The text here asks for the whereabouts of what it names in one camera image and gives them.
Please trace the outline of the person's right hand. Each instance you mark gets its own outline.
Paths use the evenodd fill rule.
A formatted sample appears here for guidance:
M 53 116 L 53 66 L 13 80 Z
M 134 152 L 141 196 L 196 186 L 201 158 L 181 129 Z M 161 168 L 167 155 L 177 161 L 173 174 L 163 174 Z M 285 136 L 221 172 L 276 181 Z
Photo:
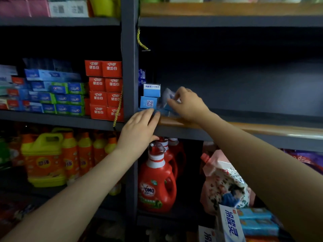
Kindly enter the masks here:
M 175 99 L 178 98 L 181 98 L 183 103 L 183 116 L 181 117 L 185 120 L 200 125 L 214 118 L 214 114 L 192 90 L 180 87 L 175 94 Z

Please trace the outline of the person's left hand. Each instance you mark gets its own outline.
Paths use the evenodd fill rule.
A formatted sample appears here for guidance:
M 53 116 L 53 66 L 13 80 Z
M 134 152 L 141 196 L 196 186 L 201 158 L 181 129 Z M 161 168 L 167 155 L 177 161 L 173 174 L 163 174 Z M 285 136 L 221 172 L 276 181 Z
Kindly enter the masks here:
M 155 117 L 154 128 L 140 128 L 140 112 L 135 113 L 133 116 L 135 116 L 135 125 L 133 129 L 131 131 L 124 132 L 123 127 L 117 147 L 114 150 L 121 160 L 132 163 L 138 159 L 147 148 L 145 146 L 145 135 L 154 134 L 160 119 L 160 112 L 153 114 Z

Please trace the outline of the grey plastic wrap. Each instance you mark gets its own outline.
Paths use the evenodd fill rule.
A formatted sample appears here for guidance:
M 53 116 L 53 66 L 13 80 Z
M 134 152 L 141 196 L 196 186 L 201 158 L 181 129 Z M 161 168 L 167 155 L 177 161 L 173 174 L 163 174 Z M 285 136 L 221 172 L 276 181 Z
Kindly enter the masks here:
M 164 90 L 163 94 L 161 95 L 160 99 L 159 99 L 159 102 L 157 104 L 157 109 L 171 111 L 172 108 L 167 103 L 167 99 L 174 99 L 175 98 L 175 94 L 176 93 L 174 91 L 172 91 L 169 88 L 166 88 Z

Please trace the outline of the person's right forearm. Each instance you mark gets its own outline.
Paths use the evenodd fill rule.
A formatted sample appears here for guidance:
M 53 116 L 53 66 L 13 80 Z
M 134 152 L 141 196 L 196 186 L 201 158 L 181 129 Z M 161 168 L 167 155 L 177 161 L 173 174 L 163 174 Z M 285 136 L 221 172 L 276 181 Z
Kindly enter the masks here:
M 296 241 L 323 242 L 323 175 L 210 111 L 195 121 Z

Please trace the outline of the person's left forearm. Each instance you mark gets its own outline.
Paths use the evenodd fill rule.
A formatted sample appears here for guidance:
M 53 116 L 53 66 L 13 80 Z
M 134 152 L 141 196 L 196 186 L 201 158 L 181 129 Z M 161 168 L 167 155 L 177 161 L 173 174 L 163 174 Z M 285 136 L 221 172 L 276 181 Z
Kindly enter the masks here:
M 125 150 L 114 150 L 28 215 L 0 242 L 77 242 L 109 191 L 135 160 Z

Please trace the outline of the flat blue box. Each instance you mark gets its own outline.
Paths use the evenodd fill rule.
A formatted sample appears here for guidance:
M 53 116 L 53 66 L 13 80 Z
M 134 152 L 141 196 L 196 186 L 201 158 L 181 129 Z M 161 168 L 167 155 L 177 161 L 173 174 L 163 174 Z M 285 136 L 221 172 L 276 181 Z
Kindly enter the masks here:
M 165 116 L 165 117 L 177 117 L 177 116 L 179 116 L 179 114 L 176 113 L 172 109 L 170 109 L 170 110 L 168 110 L 168 109 L 154 109 L 154 108 L 152 108 L 152 109 L 154 110 L 153 114 L 155 114 L 156 112 L 160 112 L 161 116 Z

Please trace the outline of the small blue white box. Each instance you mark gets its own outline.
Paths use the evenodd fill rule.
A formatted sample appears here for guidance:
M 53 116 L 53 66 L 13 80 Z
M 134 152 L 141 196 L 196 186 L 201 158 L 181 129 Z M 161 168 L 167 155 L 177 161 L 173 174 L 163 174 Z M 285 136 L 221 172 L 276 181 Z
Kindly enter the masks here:
M 143 84 L 143 96 L 144 97 L 156 97 L 159 98 L 161 93 L 161 84 L 145 83 Z
M 157 109 L 157 103 L 158 103 L 158 97 L 147 97 L 147 96 L 141 96 L 140 98 L 140 109 Z

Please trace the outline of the orange yellow detergent bottle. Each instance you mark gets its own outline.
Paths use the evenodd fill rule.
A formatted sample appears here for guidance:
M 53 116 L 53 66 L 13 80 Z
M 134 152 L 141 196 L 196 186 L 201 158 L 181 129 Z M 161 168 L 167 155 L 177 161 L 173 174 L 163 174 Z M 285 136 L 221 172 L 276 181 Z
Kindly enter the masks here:
M 94 153 L 89 132 L 83 132 L 78 140 L 80 175 L 84 176 L 94 167 Z
M 73 184 L 80 177 L 79 149 L 78 143 L 72 131 L 63 134 L 61 144 L 67 185 Z
M 105 158 L 106 144 L 107 140 L 104 137 L 104 133 L 96 134 L 95 141 L 93 142 L 95 166 Z
M 116 148 L 116 146 L 117 146 L 117 137 L 113 136 L 108 138 L 107 144 L 104 148 L 106 156 L 111 154 Z M 120 183 L 120 181 L 118 181 L 115 184 L 115 186 L 111 189 L 111 191 L 109 191 L 109 195 L 111 196 L 119 195 L 121 193 L 121 189 L 122 189 L 122 184 Z

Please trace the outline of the large red laundry detergent bottle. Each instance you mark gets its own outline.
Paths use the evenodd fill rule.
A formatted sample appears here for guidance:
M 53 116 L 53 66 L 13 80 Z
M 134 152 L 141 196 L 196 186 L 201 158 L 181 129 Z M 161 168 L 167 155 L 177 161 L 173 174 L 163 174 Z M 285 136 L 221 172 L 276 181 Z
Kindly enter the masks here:
M 148 145 L 148 158 L 138 174 L 138 207 L 155 213 L 169 212 L 176 200 L 177 187 L 172 167 L 165 161 L 166 149 L 159 141 Z

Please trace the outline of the dark grey metal shelf unit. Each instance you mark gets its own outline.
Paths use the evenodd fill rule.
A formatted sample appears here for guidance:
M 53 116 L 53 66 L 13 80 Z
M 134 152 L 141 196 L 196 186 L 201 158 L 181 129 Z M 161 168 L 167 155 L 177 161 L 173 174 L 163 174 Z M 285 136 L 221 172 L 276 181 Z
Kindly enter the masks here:
M 124 113 L 138 109 L 137 70 L 162 87 L 193 89 L 226 121 L 323 128 L 323 15 L 0 18 L 5 45 L 22 37 L 34 56 L 122 58 Z M 254 134 L 278 148 L 323 151 L 323 140 Z

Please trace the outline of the stack of blue green toothpaste boxes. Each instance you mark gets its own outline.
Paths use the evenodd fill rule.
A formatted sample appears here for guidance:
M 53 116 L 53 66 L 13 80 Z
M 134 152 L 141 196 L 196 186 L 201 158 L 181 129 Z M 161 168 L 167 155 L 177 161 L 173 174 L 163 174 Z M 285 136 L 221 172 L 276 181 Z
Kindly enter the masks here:
M 29 110 L 39 114 L 85 116 L 87 89 L 70 60 L 25 57 Z

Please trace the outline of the floral pink refill pouch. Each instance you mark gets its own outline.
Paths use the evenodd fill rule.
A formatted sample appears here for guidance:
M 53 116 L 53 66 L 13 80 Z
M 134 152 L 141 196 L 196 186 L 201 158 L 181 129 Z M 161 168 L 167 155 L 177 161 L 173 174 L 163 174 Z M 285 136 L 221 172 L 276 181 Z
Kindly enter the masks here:
M 252 207 L 255 193 L 243 180 L 222 150 L 204 152 L 201 155 L 202 173 L 205 182 L 202 187 L 200 203 L 204 211 L 217 215 L 219 205 L 234 208 Z

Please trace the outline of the wooden shelf board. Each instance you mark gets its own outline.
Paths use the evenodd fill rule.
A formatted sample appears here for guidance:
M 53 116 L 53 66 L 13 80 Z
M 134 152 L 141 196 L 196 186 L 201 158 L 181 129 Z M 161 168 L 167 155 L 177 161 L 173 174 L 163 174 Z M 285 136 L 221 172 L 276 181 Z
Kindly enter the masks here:
M 319 16 L 323 3 L 142 3 L 140 17 Z
M 229 123 L 249 134 L 264 134 L 283 137 L 295 137 L 314 140 L 323 140 L 323 128 L 300 127 L 300 126 L 282 126 L 273 124 L 243 123 L 229 121 Z M 186 121 L 178 117 L 165 117 L 159 119 L 159 126 L 178 127 L 183 129 L 199 129 L 201 127 L 195 123 Z

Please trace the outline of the large yellow detergent jug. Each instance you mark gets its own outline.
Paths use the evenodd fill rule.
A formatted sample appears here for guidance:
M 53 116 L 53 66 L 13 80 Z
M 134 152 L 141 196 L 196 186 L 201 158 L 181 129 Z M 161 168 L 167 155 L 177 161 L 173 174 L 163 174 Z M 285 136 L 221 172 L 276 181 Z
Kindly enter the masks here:
M 36 188 L 64 186 L 67 183 L 62 155 L 62 133 L 23 134 L 21 154 L 27 180 Z

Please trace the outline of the tall white blue box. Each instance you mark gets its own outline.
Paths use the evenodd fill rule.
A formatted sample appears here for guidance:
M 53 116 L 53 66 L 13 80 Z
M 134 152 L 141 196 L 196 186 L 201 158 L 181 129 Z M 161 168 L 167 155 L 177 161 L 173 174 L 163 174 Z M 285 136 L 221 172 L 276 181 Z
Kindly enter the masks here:
M 246 242 L 237 209 L 219 205 L 219 212 L 224 242 Z

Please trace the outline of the stack of red blue toothpaste boxes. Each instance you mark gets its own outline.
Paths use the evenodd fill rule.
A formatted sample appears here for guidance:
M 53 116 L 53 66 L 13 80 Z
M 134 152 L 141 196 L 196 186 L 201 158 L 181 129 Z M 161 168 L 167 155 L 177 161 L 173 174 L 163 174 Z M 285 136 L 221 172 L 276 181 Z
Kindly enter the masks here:
M 16 66 L 0 64 L 0 110 L 30 111 L 30 89 Z

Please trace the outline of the yellow plastic container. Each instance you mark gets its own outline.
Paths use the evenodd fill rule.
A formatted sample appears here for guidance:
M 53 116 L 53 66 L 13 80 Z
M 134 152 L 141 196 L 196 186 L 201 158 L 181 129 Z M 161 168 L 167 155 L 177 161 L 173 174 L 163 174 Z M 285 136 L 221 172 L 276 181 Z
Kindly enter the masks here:
M 94 17 L 121 18 L 121 0 L 88 0 Z

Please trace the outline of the light blue packet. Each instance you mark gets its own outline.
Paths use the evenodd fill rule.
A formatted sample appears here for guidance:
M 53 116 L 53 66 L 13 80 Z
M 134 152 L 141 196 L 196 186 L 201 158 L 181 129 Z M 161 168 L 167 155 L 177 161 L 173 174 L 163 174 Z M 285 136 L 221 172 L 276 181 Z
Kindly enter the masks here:
M 237 208 L 239 219 L 271 219 L 272 213 L 266 208 Z
M 269 219 L 240 219 L 245 236 L 278 236 L 279 225 Z

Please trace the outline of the green bottle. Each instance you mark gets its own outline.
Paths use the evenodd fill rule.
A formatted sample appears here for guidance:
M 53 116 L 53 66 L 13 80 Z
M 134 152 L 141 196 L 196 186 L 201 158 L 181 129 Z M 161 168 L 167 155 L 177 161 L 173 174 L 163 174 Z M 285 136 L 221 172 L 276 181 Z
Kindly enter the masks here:
M 12 167 L 10 150 L 4 138 L 0 137 L 0 171 Z

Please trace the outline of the white cartons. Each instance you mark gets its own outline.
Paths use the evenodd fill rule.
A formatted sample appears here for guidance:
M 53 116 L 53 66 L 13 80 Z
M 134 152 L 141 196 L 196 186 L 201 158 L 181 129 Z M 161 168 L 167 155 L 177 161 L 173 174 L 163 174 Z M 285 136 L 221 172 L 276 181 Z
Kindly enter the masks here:
M 87 0 L 47 0 L 51 17 L 88 18 Z

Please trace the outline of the purple packet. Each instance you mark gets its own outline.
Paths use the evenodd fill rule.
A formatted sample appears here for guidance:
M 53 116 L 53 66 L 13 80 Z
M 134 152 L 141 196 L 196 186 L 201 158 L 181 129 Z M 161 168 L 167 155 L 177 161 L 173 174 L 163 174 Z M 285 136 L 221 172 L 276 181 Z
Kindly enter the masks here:
M 323 152 L 280 149 L 323 175 Z

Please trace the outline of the pink packets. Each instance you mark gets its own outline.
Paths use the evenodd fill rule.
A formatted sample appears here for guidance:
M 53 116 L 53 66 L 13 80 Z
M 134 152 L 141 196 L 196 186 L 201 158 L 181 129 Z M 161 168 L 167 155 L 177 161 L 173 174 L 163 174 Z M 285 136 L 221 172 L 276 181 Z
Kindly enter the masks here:
M 47 0 L 0 0 L 0 17 L 50 17 Z

